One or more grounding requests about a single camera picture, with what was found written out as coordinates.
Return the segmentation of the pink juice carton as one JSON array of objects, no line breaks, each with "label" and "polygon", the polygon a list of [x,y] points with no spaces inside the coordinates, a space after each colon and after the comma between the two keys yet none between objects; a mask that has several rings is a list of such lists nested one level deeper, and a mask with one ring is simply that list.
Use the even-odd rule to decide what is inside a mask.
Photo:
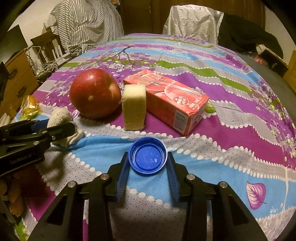
[{"label": "pink juice carton", "polygon": [[147,110],[166,125],[188,135],[201,120],[209,97],[150,70],[124,78],[125,84],[145,84]]}]

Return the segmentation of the white crumpled cloth cover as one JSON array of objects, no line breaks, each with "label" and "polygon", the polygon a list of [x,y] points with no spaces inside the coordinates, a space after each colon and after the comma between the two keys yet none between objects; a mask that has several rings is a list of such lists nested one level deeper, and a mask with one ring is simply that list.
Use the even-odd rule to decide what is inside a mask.
[{"label": "white crumpled cloth cover", "polygon": [[194,38],[217,45],[223,16],[224,12],[206,6],[172,6],[163,27],[163,34]]}]

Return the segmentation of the white tissue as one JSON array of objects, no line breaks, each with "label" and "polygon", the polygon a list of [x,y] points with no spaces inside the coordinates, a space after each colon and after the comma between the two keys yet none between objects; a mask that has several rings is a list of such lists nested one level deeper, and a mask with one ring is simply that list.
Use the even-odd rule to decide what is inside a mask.
[{"label": "white tissue", "polygon": [[56,108],[51,113],[47,123],[47,128],[55,127],[58,127],[61,131],[63,131],[63,134],[58,134],[57,138],[53,142],[54,145],[60,145],[61,147],[66,148],[84,137],[83,130],[77,127],[74,123],[71,112],[65,107]]}]

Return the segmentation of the wooden bed headboard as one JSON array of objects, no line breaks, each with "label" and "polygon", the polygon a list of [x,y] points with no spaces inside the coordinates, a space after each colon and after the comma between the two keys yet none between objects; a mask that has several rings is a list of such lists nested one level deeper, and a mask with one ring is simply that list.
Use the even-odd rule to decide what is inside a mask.
[{"label": "wooden bed headboard", "polygon": [[288,71],[284,75],[284,80],[296,92],[296,51],[293,50],[292,56],[288,64]]}]

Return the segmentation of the black cloth pile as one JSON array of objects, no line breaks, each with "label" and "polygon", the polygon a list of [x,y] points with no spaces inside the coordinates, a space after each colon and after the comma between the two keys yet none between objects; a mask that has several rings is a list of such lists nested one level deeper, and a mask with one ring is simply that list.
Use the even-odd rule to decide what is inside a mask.
[{"label": "black cloth pile", "polygon": [[218,45],[238,53],[256,52],[257,45],[264,45],[283,58],[282,48],[274,35],[253,22],[227,13],[219,28]]}]

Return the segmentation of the yellow snack wrapper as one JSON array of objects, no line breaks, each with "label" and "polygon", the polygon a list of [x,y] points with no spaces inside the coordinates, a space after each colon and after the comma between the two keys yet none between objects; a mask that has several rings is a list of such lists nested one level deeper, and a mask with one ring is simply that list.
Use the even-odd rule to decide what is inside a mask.
[{"label": "yellow snack wrapper", "polygon": [[42,113],[39,101],[32,95],[27,95],[23,98],[21,104],[20,121],[32,120]]}]

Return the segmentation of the dark grey mattress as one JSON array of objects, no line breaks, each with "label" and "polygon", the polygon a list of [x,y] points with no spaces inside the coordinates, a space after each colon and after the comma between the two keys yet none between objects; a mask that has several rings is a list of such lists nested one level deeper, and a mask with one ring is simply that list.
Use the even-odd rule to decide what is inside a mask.
[{"label": "dark grey mattress", "polygon": [[251,57],[237,53],[252,69],[254,69],[272,88],[283,102],[290,115],[295,115],[295,92],[277,73],[254,61]]}]

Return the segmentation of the dark wooden door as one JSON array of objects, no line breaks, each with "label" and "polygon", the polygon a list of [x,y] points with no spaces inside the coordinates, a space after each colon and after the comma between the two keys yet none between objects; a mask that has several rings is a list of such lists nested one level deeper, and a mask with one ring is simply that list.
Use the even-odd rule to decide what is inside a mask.
[{"label": "dark wooden door", "polygon": [[120,1],[125,35],[152,33],[152,6],[147,0]]}]

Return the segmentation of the blue bottle cap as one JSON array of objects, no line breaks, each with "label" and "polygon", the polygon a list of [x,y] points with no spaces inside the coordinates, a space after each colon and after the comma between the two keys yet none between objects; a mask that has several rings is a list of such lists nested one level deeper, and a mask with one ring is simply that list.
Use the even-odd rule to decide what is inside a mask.
[{"label": "blue bottle cap", "polygon": [[168,151],[165,144],[155,137],[144,137],[136,140],[128,153],[131,167],[143,175],[152,175],[165,166]]}]

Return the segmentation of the red apple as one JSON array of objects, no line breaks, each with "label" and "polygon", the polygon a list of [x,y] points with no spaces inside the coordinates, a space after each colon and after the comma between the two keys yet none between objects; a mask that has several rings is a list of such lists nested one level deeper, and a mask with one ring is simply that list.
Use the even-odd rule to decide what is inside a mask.
[{"label": "red apple", "polygon": [[120,105],[121,92],[115,79],[103,69],[81,72],[72,82],[69,98],[86,118],[100,119],[112,114]]}]

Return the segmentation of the wooden chair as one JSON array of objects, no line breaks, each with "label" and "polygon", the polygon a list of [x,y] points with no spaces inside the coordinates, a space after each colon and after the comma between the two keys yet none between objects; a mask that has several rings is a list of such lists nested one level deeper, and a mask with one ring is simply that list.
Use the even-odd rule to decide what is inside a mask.
[{"label": "wooden chair", "polygon": [[47,60],[53,61],[65,54],[59,35],[55,35],[51,30],[31,39],[36,47],[40,47],[38,56],[41,63],[47,63]]}]

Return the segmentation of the wooden drawer dresser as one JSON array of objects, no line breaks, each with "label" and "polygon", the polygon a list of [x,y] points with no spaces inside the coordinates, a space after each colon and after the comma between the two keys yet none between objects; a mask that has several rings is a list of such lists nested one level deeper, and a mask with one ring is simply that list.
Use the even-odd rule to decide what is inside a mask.
[{"label": "wooden drawer dresser", "polygon": [[6,64],[10,74],[4,99],[1,102],[1,115],[7,114],[11,118],[16,116],[23,98],[31,95],[39,87],[25,52],[19,51]]}]

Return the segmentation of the black television screen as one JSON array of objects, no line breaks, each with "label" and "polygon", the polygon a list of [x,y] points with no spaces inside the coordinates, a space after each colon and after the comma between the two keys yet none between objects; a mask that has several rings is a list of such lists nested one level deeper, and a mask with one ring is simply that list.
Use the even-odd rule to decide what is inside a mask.
[{"label": "black television screen", "polygon": [[1,41],[0,60],[7,63],[17,52],[27,48],[27,42],[24,39],[19,25],[10,29]]}]

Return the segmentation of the yellow sponge block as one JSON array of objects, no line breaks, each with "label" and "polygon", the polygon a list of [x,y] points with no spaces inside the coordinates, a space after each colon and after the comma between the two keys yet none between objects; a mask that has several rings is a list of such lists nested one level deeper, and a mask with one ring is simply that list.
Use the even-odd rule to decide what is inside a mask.
[{"label": "yellow sponge block", "polygon": [[139,131],[144,128],[146,114],[145,84],[127,84],[122,94],[122,114],[126,131]]}]

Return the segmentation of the striped grey cloth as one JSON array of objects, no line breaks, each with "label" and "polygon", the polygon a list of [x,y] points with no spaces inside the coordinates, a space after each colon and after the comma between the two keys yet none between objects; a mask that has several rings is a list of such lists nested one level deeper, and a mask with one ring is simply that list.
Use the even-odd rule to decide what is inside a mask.
[{"label": "striped grey cloth", "polygon": [[44,21],[44,30],[58,35],[62,47],[76,53],[124,35],[121,16],[110,1],[60,1]]}]

